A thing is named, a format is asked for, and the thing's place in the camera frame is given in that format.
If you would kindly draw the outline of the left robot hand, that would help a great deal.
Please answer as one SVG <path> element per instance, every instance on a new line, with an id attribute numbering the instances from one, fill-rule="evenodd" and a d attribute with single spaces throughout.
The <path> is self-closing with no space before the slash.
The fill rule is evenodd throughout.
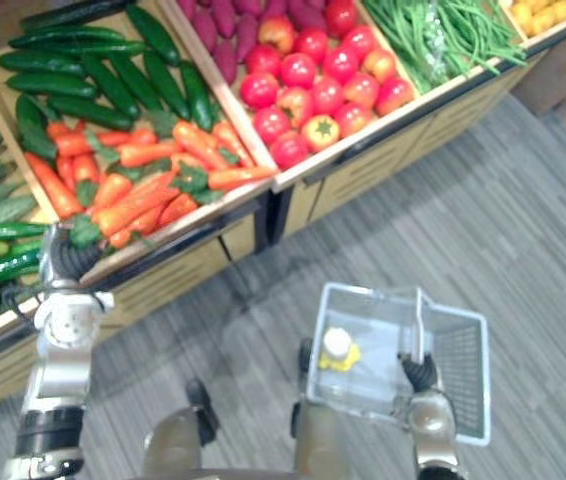
<path id="1" fill-rule="evenodd" d="M 71 228 L 54 223 L 43 236 L 39 280 L 45 287 L 75 288 L 102 256 L 99 242 L 77 247 L 71 242 Z"/>

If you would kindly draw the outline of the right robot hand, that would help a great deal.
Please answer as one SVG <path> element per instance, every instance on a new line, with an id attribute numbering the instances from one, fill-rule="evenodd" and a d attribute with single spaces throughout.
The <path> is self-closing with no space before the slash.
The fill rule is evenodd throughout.
<path id="1" fill-rule="evenodd" d="M 399 353 L 398 359 L 415 393 L 436 388 L 439 375 L 436 363 L 430 352 L 424 354 L 422 363 L 414 362 L 407 353 Z"/>

